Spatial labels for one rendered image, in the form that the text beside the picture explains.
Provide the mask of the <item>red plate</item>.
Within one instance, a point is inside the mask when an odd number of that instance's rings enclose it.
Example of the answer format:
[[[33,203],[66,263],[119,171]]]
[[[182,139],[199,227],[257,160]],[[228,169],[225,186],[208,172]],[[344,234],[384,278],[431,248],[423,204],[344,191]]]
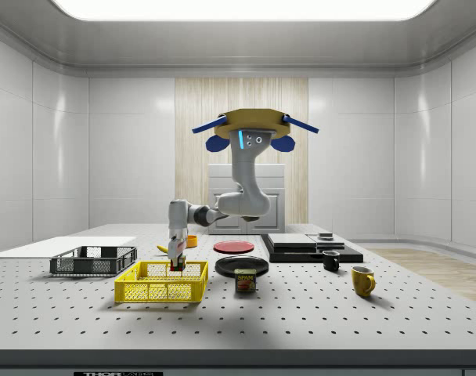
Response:
[[[254,245],[243,240],[225,240],[214,244],[213,249],[222,254],[245,254],[254,250]]]

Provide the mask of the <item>black stove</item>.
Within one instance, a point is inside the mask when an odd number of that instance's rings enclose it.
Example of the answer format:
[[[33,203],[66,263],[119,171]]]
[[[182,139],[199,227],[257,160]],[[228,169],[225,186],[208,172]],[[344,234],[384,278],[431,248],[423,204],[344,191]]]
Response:
[[[324,251],[339,252],[340,262],[363,262],[362,253],[328,232],[269,233],[261,237],[269,251],[270,262],[322,262]]]

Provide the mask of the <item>yellow mug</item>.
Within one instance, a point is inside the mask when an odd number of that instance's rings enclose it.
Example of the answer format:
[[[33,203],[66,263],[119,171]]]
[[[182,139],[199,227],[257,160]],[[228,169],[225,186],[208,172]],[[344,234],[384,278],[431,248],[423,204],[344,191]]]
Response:
[[[376,287],[374,271],[365,266],[353,266],[351,273],[355,293],[362,297],[370,296]]]

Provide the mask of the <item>black mug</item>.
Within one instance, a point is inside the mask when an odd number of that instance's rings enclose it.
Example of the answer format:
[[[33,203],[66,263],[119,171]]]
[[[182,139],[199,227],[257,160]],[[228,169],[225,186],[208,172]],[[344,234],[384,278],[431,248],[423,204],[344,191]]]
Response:
[[[330,272],[337,272],[340,267],[340,253],[338,251],[323,251],[323,267]]]

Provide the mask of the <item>white cabinet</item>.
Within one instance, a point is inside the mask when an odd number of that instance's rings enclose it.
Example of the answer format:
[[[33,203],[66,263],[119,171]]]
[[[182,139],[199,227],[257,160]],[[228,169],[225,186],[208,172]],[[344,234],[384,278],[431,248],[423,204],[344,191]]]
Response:
[[[284,164],[256,164],[255,175],[258,186],[269,197],[269,213],[257,221],[247,222],[241,217],[221,219],[208,227],[209,234],[244,235],[283,233],[285,229]],[[232,178],[231,164],[208,165],[209,203],[214,206],[223,193],[240,188]]]

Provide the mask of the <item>flat-sided can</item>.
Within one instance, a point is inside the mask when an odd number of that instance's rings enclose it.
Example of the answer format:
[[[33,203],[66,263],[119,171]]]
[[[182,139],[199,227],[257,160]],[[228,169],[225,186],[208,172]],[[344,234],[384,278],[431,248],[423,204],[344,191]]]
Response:
[[[256,269],[235,269],[235,287],[237,292],[256,291]]]

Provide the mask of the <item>yellow basket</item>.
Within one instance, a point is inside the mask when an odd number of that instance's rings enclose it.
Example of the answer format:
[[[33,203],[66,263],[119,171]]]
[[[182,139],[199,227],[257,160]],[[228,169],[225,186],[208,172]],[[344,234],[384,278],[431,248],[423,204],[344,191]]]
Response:
[[[169,261],[139,261],[114,281],[115,302],[200,302],[208,281],[207,261],[188,261],[171,271]]]

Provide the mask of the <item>dark grey basket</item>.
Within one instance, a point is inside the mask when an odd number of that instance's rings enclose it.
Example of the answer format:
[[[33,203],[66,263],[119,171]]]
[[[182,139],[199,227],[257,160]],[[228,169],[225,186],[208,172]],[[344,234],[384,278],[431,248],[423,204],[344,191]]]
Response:
[[[137,259],[137,247],[80,246],[50,259],[59,276],[116,276]]]

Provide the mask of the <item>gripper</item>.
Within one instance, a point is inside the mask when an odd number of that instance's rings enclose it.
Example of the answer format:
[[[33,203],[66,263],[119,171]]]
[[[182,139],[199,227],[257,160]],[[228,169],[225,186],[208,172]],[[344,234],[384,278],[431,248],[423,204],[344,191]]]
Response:
[[[168,243],[168,258],[176,261],[186,249],[186,238],[173,236]]]

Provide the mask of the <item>black plate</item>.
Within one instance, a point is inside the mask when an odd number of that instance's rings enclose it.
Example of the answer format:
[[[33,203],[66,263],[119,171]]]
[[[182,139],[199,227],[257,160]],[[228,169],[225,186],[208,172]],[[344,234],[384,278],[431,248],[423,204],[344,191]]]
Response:
[[[234,277],[236,269],[255,269],[259,277],[269,271],[269,263],[263,258],[243,255],[220,258],[215,263],[216,272],[225,277]]]

